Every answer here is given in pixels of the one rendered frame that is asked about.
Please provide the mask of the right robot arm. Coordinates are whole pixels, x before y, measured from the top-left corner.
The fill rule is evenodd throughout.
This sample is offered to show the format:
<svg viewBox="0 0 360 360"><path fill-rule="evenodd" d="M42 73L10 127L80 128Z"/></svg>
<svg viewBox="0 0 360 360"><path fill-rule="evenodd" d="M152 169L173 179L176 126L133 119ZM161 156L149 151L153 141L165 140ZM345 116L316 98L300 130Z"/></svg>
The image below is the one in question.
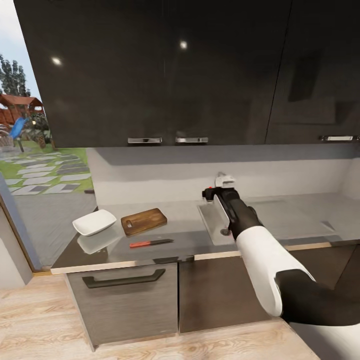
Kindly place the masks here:
<svg viewBox="0 0 360 360"><path fill-rule="evenodd" d="M223 186L235 181L216 176L202 197L214 201L232 231L263 308L286 321L320 360L360 360L360 301L316 282L235 188Z"/></svg>

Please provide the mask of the parer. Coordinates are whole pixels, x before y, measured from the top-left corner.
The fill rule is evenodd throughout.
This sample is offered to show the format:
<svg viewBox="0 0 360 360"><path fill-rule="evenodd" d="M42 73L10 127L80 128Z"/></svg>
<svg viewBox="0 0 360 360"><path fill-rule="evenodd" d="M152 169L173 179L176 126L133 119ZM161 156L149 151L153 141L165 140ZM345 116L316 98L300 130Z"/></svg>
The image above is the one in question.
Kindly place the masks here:
<svg viewBox="0 0 360 360"><path fill-rule="evenodd" d="M143 247L143 246L165 243L165 242L170 242L170 241L173 241L173 240L172 239L162 239L162 240L140 241L140 242L136 242L136 243L131 243L129 246L131 248L136 248L136 247Z"/></svg>

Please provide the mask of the cutting board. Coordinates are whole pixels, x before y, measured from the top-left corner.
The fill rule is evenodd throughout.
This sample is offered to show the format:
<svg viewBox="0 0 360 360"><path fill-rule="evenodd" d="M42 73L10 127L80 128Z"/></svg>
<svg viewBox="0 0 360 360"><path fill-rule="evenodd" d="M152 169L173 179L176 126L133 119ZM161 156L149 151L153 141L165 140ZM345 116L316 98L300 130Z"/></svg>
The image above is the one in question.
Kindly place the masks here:
<svg viewBox="0 0 360 360"><path fill-rule="evenodd" d="M165 224L167 222L167 217L161 212L159 208L149 209L121 218L124 231L128 236ZM129 227L127 223L131 223L131 227Z"/></svg>

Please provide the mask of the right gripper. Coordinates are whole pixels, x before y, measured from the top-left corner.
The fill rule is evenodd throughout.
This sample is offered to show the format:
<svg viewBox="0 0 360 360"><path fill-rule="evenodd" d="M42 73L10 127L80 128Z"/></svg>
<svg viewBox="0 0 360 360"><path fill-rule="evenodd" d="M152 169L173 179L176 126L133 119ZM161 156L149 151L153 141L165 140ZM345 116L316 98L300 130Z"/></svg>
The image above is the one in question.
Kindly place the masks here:
<svg viewBox="0 0 360 360"><path fill-rule="evenodd" d="M216 193L216 191L218 190L218 187L215 188L206 188L203 192L202 192L202 197L206 198L207 201L214 201L214 193Z"/></svg>

